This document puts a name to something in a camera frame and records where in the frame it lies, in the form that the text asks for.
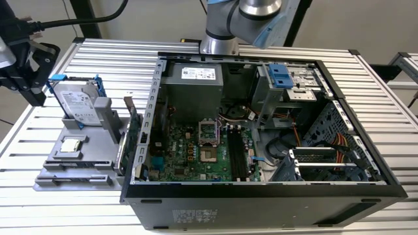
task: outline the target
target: black computer case side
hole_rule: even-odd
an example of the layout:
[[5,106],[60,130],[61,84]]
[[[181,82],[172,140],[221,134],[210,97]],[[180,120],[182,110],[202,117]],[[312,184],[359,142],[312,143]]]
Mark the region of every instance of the black computer case side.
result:
[[[186,63],[194,62],[196,58],[200,61],[214,59],[216,63],[221,63],[221,60],[241,63],[284,61],[272,58],[176,53],[158,53],[158,56]],[[380,180],[385,185],[233,185],[221,182],[206,185],[130,184],[129,167],[120,201],[130,205],[145,229],[341,227],[407,197],[323,62],[293,59],[291,61],[315,63],[320,69],[335,93],[335,100],[340,103],[355,128],[353,132],[360,137],[380,170]]]

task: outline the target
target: yellow wire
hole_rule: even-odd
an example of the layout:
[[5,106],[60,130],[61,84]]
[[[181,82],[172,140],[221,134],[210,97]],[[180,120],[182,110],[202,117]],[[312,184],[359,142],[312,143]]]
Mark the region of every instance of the yellow wire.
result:
[[[340,135],[340,136],[341,136],[341,138],[343,138],[343,140],[344,140],[345,147],[348,147],[348,143],[347,143],[345,137],[344,137],[343,135]],[[345,156],[345,155],[341,155],[341,159],[340,159],[340,162],[341,162],[341,163],[344,162],[344,156]]]

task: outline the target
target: aluminum extrusion table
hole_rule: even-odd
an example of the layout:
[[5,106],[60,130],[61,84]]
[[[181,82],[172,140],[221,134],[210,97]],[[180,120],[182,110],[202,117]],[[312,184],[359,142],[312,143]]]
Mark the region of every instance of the aluminum extrusion table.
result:
[[[197,53],[198,49],[196,43],[85,39],[70,45],[53,73],[85,77],[100,74],[118,115],[128,115],[121,99],[125,93],[133,95],[142,113],[158,51]],[[176,233],[418,234],[418,120],[363,58],[347,50],[289,47],[259,50],[251,46],[240,46],[240,55],[324,62],[408,198],[345,228]],[[50,94],[46,95],[44,107],[26,107],[0,144],[0,234],[152,234],[141,227],[130,207],[118,204],[118,191],[33,191],[34,178],[62,128],[62,111]]]

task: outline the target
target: power supply label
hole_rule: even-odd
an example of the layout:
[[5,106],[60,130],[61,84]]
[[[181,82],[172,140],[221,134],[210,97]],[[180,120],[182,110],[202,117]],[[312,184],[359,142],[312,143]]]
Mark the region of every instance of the power supply label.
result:
[[172,210],[176,223],[213,223],[217,210]]
[[216,80],[214,69],[182,68],[181,79]]
[[73,115],[73,118],[84,125],[100,125],[98,116],[93,109],[89,96],[84,92],[60,92],[64,103]]

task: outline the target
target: ram slot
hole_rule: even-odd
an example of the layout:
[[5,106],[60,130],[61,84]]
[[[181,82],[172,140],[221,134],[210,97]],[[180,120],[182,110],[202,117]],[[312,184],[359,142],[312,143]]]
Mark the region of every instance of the ram slot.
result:
[[232,181],[245,181],[247,164],[240,132],[237,129],[229,129],[227,132]]

